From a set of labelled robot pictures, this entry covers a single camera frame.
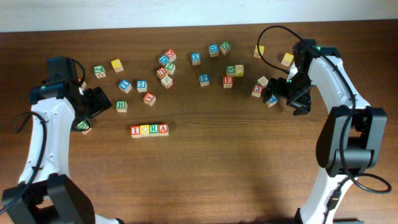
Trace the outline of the red I wooden block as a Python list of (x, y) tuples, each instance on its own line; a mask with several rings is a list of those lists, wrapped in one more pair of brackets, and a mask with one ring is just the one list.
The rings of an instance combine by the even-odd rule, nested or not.
[(141, 137), (140, 126), (131, 126), (130, 129), (131, 129), (130, 135), (132, 138), (140, 138)]

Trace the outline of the green R wooden block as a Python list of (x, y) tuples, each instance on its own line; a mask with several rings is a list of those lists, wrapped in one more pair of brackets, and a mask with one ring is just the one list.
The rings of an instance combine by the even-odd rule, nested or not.
[(158, 124), (150, 124), (149, 125), (149, 134), (151, 137), (159, 136), (159, 125)]

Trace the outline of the red A wooden block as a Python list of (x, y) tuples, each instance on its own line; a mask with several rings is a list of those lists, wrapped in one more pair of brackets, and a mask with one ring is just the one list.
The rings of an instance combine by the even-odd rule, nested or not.
[(159, 135), (160, 136), (168, 136), (169, 135), (168, 124), (159, 124)]

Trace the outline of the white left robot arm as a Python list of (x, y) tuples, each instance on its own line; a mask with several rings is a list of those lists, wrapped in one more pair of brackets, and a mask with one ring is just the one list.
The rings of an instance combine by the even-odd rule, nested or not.
[(69, 144), (71, 132), (90, 129), (89, 120), (112, 104), (100, 87), (82, 90), (84, 78), (70, 57), (47, 60), (49, 77), (34, 87), (31, 109), (20, 114), (19, 133), (32, 121), (29, 153), (18, 185), (4, 190), (1, 213), (13, 223), (122, 223), (95, 213), (91, 200), (71, 180)]

